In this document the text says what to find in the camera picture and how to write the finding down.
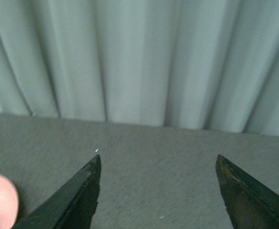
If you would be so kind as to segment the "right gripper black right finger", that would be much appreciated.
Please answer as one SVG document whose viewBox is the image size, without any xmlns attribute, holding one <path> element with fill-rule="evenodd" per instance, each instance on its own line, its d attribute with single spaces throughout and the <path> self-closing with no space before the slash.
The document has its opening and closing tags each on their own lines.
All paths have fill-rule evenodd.
<svg viewBox="0 0 279 229">
<path fill-rule="evenodd" d="M 218 155 L 215 170 L 226 211 L 235 229 L 279 229 L 279 195 Z"/>
</svg>

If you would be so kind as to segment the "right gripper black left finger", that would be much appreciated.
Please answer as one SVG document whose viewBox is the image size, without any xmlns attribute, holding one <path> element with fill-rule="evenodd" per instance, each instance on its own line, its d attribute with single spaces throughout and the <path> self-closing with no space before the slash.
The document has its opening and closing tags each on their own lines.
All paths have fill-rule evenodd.
<svg viewBox="0 0 279 229">
<path fill-rule="evenodd" d="M 100 155 L 96 155 L 49 199 L 16 223 L 13 228 L 90 228 L 98 204 L 100 175 Z"/>
</svg>

